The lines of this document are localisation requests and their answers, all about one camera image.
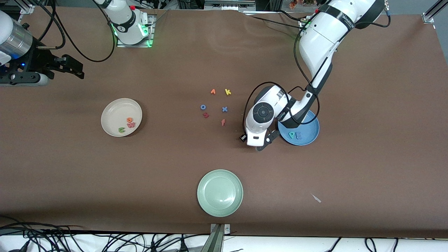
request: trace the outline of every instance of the brown tabletop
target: brown tabletop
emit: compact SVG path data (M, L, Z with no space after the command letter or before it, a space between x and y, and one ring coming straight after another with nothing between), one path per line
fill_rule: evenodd
M58 13L86 55L108 54L98 9ZM48 17L36 9L24 21L38 37ZM69 43L54 51L82 61L86 78L56 73L46 87L0 89L0 213L92 230L203 233L230 223L243 235L446 237L448 67L433 26L400 15L387 29L351 32L319 96L316 141L278 138L257 152L238 139L244 104L265 81L305 86L296 32L236 11L170 11L152 48L117 48L103 63ZM60 43L55 25L44 43ZM100 124L118 98L144 114L124 138ZM197 202L199 180L214 169L244 187L229 217Z

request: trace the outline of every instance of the white floor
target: white floor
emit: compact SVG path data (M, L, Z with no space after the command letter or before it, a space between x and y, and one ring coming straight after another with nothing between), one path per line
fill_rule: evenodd
M164 240L169 241L180 235L172 235ZM100 252L108 242L107 237L96 237L93 235L76 235L76 241L84 252ZM151 243L152 235L145 235L145 241L142 237L137 238L135 242L146 245ZM69 240L70 250L72 252L81 251L71 239ZM207 236L197 236L185 240L190 252L202 246L207 240ZM226 236L224 239L223 252L234 252L242 249L242 252L326 252L337 238L312 238L312 237L254 237L254 236ZM0 237L0 252L8 252L13 249L20 249L27 239L21 235L7 235ZM374 239L378 252L392 252L394 239ZM116 242L107 251L115 251L124 242ZM173 249L179 249L180 242L164 249L164 252L173 252ZM126 246L119 250L120 252L139 252L143 247ZM424 239L400 239L396 252L447 252L447 240L424 240ZM30 244L27 252L38 252L37 245ZM343 238L333 252L369 252L364 244L363 238Z

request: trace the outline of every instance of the white plate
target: white plate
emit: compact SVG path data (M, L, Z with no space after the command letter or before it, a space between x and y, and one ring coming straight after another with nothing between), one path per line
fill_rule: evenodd
M128 118L132 119L131 123L127 122ZM142 108L136 101L128 98L117 99L109 103L101 115L103 130L109 135L116 137L131 134L138 128L141 122Z

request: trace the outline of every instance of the silver metal cylinder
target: silver metal cylinder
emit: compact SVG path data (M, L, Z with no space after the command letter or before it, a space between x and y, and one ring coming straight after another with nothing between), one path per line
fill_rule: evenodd
M0 44L0 51L10 55L13 59L17 59L28 52L32 43L33 35L13 20L13 31L6 41Z

